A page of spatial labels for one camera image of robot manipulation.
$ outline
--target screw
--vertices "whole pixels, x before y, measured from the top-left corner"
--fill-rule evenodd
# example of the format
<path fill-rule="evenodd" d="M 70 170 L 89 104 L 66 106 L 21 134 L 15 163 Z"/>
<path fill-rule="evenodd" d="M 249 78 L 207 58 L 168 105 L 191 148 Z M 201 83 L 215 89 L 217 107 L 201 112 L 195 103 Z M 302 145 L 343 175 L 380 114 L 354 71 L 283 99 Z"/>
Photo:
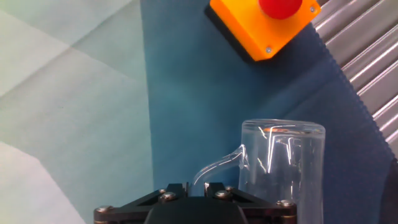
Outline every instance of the screw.
<path fill-rule="evenodd" d="M 96 209 L 96 211 L 97 211 L 97 212 L 104 213 L 104 212 L 108 212 L 108 211 L 110 211 L 110 210 L 112 210 L 112 209 L 114 209 L 114 208 L 113 208 L 112 206 L 110 206 L 110 205 L 103 205 L 103 206 L 98 207 L 98 208 Z"/>
<path fill-rule="evenodd" d="M 281 200 L 281 201 L 277 201 L 276 202 L 277 205 L 281 206 L 281 207 L 291 207 L 294 205 L 294 203 L 290 200 Z"/>
<path fill-rule="evenodd" d="M 176 194 L 173 192 L 165 192 L 162 196 L 160 196 L 161 199 L 163 200 L 173 200 L 175 199 Z"/>
<path fill-rule="evenodd" d="M 216 197 L 218 198 L 226 198 L 229 196 L 229 192 L 226 190 L 219 190 L 216 192 Z"/>

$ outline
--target blue fabric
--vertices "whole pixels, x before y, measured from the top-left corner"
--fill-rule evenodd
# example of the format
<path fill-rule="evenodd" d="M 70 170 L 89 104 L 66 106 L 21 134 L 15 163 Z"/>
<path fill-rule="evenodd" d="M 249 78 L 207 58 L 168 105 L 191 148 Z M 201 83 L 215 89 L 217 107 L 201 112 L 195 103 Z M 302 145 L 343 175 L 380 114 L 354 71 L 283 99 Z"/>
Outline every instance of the blue fabric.
<path fill-rule="evenodd" d="M 314 28 L 249 65 L 207 4 L 141 1 L 155 188 L 191 181 L 232 152 L 245 119 L 313 121 L 326 128 L 325 223 L 377 223 L 394 156 Z"/>

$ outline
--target clear glass cup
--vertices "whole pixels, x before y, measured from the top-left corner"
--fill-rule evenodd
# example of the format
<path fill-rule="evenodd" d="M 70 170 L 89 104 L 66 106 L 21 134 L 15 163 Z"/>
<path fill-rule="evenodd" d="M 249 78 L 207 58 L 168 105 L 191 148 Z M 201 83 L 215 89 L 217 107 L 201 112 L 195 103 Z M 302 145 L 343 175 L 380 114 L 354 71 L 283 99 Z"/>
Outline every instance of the clear glass cup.
<path fill-rule="evenodd" d="M 323 223 L 325 128 L 303 121 L 254 119 L 242 125 L 242 145 L 195 176 L 192 195 L 214 174 L 239 166 L 239 190 L 297 204 L 299 224 Z"/>

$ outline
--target red button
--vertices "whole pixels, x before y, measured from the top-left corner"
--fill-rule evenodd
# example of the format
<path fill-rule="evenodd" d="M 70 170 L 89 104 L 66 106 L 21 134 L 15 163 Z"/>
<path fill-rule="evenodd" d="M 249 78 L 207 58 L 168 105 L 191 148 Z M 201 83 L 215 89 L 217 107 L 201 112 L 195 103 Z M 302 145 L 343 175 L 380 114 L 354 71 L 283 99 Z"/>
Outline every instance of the red button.
<path fill-rule="evenodd" d="M 286 19 L 293 16 L 303 0 L 259 0 L 262 11 L 274 19 Z"/>

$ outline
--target glass handle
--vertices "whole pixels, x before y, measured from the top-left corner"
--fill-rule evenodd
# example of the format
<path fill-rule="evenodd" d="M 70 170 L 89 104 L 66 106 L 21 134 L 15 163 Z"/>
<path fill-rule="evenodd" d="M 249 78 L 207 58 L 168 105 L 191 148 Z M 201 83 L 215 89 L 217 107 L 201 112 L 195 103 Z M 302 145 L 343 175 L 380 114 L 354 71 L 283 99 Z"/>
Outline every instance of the glass handle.
<path fill-rule="evenodd" d="M 202 196 L 204 193 L 204 183 L 206 180 L 208 180 L 214 174 L 236 166 L 239 166 L 241 172 L 242 170 L 249 170 L 248 155 L 244 145 L 240 145 L 237 150 L 227 156 L 224 156 L 222 160 L 212 163 L 200 170 L 193 178 L 191 195 Z M 239 184 L 245 182 L 243 178 L 245 178 L 245 175 L 239 176 Z"/>

